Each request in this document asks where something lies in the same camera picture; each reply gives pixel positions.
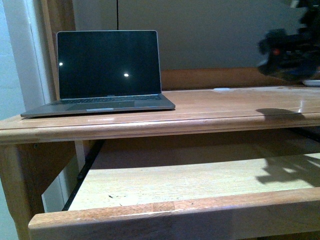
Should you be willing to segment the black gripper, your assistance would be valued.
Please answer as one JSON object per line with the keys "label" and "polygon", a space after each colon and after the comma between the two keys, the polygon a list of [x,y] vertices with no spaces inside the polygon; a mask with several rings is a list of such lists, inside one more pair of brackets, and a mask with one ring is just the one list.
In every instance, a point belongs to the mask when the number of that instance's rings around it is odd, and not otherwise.
{"label": "black gripper", "polygon": [[265,76],[301,82],[314,76],[320,67],[320,2],[292,0],[289,6],[306,8],[300,19],[305,27],[291,35],[283,28],[268,31],[258,43],[259,52],[267,59],[257,69]]}

